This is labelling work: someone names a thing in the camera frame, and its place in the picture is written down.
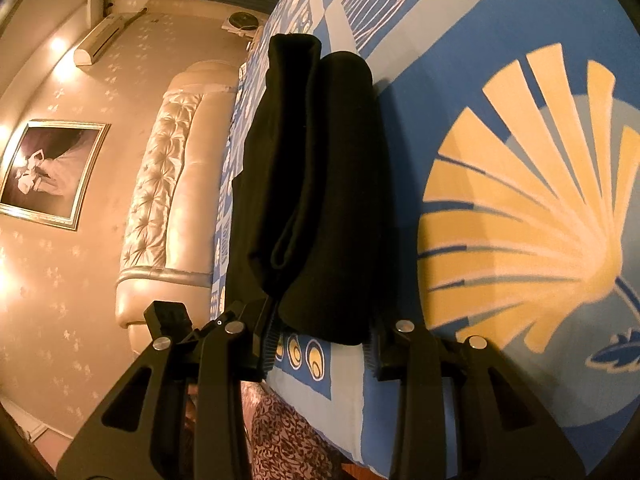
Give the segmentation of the black pants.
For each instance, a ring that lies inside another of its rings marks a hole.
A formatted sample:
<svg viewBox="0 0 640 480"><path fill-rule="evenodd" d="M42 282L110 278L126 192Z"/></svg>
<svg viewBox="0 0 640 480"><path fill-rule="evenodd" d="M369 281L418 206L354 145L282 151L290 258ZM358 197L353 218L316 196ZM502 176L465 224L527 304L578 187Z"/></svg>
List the black pants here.
<svg viewBox="0 0 640 480"><path fill-rule="evenodd" d="M272 300L296 333L367 342L390 315L399 236L369 66L274 35L265 92L232 183L228 304Z"/></svg>

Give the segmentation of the cream tufted headboard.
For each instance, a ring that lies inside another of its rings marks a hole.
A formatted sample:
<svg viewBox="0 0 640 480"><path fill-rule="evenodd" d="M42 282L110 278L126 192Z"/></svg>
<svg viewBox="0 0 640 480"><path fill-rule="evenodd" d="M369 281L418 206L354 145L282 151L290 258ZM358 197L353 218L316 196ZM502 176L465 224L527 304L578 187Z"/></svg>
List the cream tufted headboard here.
<svg viewBox="0 0 640 480"><path fill-rule="evenodd" d="M143 312L155 300L186 306L195 326L209 319L220 174L238 88L236 66L197 62L163 95L134 184L115 318L130 348L151 335Z"/></svg>

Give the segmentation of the floral patterned garment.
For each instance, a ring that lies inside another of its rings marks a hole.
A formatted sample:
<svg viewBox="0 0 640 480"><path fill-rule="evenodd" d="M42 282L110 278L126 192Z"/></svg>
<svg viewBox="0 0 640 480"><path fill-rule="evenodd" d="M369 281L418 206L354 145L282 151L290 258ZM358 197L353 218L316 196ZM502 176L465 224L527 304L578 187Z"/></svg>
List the floral patterned garment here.
<svg viewBox="0 0 640 480"><path fill-rule="evenodd" d="M265 384L242 382L242 414L254 479L343 479L343 455Z"/></svg>

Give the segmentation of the blue patterned bed sheet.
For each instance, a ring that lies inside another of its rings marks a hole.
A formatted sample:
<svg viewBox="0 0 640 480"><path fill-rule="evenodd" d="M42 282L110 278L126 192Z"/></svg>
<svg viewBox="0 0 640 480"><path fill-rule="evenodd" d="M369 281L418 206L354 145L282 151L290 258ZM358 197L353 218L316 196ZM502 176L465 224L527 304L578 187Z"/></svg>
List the blue patterned bed sheet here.
<svg viewBox="0 0 640 480"><path fill-rule="evenodd" d="M372 72L394 168L395 318L481 336L591 479L639 474L639 33L618 0L279 0L224 147L210 312L269 39L302 32Z"/></svg>

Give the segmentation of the framed wall picture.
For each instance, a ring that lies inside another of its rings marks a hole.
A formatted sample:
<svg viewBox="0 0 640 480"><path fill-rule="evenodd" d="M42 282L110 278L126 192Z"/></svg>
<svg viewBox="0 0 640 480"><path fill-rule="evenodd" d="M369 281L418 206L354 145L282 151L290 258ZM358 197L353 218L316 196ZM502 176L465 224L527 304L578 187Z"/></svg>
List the framed wall picture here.
<svg viewBox="0 0 640 480"><path fill-rule="evenodd" d="M25 122L2 154L2 214L75 231L108 130L103 122Z"/></svg>

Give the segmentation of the white wall air conditioner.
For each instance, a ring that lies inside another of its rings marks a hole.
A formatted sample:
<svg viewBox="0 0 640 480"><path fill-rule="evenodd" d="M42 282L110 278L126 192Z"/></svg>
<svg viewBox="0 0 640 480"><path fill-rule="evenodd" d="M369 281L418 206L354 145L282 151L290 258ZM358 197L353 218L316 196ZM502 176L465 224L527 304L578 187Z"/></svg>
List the white wall air conditioner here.
<svg viewBox="0 0 640 480"><path fill-rule="evenodd" d="M73 53L75 66L93 66L127 26L145 13L146 8L142 8L137 13L110 14L100 21L75 48Z"/></svg>

